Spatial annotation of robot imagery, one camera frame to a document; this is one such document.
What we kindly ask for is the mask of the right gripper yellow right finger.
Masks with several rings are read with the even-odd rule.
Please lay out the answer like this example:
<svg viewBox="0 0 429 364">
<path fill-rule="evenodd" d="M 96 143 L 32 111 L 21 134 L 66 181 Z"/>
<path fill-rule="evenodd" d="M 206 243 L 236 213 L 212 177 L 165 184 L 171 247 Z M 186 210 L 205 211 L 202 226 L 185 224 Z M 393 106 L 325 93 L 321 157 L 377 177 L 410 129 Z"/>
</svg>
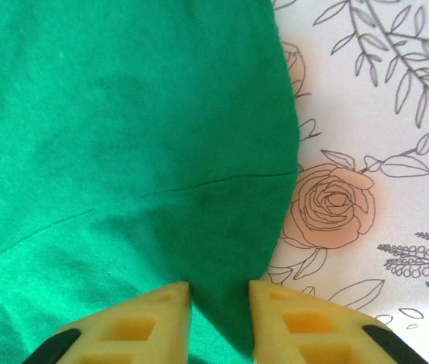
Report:
<svg viewBox="0 0 429 364">
<path fill-rule="evenodd" d="M 250 281 L 255 364 L 429 364 L 377 319 L 268 281 Z"/>
</svg>

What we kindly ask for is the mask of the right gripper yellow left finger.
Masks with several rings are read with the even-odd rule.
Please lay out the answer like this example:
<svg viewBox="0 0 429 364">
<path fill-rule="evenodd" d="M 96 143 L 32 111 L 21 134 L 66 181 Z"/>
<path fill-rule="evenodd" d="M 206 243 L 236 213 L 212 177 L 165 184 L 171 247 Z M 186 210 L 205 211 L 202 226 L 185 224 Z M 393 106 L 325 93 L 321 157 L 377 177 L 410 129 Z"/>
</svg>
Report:
<svg viewBox="0 0 429 364">
<path fill-rule="evenodd" d="M 178 282 L 59 329 L 23 364 L 187 364 L 189 284 Z"/>
</svg>

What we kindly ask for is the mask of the green t-shirt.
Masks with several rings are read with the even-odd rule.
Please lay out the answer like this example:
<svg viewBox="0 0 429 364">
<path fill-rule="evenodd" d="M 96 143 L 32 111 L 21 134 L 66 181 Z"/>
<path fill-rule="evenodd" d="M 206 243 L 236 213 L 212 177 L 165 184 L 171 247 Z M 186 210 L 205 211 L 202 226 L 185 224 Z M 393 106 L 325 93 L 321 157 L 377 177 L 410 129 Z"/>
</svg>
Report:
<svg viewBox="0 0 429 364">
<path fill-rule="evenodd" d="M 0 0 L 0 364 L 175 281 L 253 364 L 299 127 L 273 0 Z"/>
</svg>

